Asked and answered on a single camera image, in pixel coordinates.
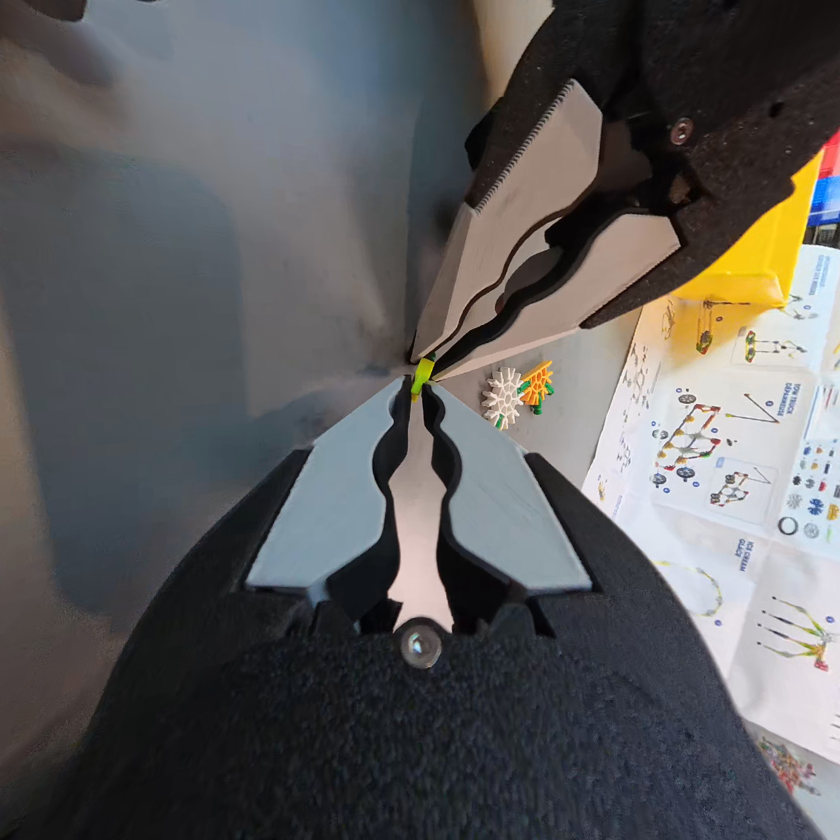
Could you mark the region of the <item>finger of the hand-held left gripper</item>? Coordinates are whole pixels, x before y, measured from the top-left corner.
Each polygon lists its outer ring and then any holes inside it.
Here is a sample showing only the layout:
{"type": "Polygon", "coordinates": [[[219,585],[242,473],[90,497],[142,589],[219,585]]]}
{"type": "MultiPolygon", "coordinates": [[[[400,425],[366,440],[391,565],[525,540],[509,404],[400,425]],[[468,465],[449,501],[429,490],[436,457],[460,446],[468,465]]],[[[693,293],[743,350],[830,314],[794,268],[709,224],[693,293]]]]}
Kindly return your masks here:
{"type": "Polygon", "coordinates": [[[667,217],[621,213],[586,244],[571,268],[554,266],[544,280],[512,295],[510,307],[490,322],[467,332],[434,364],[441,382],[535,350],[577,330],[584,320],[643,278],[680,247],[667,217]]]}
{"type": "Polygon", "coordinates": [[[476,206],[462,203],[413,341],[438,358],[497,314],[511,275],[538,253],[539,232],[583,196],[598,170],[602,111],[571,79],[476,206]]]}

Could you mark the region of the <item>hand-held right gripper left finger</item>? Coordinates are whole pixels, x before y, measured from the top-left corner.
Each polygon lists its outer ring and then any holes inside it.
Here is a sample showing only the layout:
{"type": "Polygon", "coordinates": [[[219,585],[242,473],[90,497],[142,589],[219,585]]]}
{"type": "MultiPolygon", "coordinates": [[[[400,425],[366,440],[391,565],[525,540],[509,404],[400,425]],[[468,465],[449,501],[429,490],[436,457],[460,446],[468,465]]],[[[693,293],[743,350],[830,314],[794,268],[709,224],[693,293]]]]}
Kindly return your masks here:
{"type": "Polygon", "coordinates": [[[251,590],[313,606],[372,607],[399,567],[390,477],[405,458],[411,379],[375,393],[315,439],[246,575],[251,590]]]}

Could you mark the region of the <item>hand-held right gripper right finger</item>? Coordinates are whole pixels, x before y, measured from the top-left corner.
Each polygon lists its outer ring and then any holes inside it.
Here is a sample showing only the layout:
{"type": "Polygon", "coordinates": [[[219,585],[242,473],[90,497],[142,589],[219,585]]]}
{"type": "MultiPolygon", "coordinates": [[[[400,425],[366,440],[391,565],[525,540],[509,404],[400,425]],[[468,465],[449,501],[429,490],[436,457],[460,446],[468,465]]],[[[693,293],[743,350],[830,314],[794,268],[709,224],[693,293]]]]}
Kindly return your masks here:
{"type": "Polygon", "coordinates": [[[437,569],[448,599],[588,592],[592,580],[526,451],[444,388],[426,385],[422,400],[444,486],[437,569]]]}

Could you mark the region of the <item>toy construction model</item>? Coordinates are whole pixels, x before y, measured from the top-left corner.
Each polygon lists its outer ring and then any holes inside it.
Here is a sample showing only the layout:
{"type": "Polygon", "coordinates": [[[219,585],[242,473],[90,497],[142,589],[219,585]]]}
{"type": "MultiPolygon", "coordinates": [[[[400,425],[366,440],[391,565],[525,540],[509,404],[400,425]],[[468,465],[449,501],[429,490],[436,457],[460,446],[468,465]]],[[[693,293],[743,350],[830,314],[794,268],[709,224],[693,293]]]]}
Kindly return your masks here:
{"type": "Polygon", "coordinates": [[[554,394],[552,361],[546,360],[521,374],[501,366],[488,377],[488,390],[482,395],[483,417],[497,430],[507,431],[516,423],[520,411],[534,416],[543,413],[543,404],[554,394]]]}

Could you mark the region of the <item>yellow plastic bin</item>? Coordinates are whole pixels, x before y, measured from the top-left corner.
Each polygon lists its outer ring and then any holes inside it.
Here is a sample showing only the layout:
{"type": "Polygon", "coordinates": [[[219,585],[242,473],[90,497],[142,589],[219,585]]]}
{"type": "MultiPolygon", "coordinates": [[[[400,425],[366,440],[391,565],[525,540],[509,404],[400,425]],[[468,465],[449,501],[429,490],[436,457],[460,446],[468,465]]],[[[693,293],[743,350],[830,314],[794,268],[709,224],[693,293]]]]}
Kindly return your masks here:
{"type": "Polygon", "coordinates": [[[792,178],[793,194],[771,209],[722,257],[674,292],[685,301],[781,308],[791,291],[824,152],[792,178]]]}

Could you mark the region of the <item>grey desk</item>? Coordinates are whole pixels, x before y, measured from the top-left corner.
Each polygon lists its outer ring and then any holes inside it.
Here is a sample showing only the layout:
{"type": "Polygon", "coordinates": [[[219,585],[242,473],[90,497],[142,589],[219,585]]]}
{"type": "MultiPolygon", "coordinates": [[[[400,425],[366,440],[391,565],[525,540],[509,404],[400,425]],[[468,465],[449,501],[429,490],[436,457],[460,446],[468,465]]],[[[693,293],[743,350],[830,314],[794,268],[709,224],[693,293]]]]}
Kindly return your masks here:
{"type": "Polygon", "coordinates": [[[2,838],[194,542],[399,372],[555,2],[2,2],[2,838]]]}

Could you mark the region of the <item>blue plastic crates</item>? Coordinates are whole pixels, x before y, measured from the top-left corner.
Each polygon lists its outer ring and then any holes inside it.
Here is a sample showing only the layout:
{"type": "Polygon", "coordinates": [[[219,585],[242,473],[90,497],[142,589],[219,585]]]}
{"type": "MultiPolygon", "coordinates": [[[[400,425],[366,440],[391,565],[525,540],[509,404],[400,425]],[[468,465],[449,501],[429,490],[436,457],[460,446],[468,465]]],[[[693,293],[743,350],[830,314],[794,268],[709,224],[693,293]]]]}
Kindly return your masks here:
{"type": "Polygon", "coordinates": [[[807,227],[839,223],[839,183],[839,175],[816,181],[807,227]]]}

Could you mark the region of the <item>toy instruction sheet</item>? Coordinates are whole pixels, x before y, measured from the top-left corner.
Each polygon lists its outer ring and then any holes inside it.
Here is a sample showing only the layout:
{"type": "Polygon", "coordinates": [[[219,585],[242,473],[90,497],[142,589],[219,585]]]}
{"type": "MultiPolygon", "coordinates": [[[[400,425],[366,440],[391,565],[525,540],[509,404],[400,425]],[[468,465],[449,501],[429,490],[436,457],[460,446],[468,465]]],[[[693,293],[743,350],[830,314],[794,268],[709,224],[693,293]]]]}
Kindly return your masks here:
{"type": "Polygon", "coordinates": [[[839,254],[780,308],[643,308],[583,491],[692,616],[743,717],[838,762],[839,254]]]}

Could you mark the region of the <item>colourful toy set box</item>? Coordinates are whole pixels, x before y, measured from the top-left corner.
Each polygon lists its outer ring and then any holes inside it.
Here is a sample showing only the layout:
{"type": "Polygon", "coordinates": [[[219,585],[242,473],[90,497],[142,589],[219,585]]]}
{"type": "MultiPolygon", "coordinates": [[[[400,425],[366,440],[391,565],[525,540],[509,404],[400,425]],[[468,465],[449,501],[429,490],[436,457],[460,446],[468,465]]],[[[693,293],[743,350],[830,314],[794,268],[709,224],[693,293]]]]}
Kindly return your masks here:
{"type": "Polygon", "coordinates": [[[794,803],[825,838],[839,838],[838,764],[757,724],[744,727],[794,803]]]}

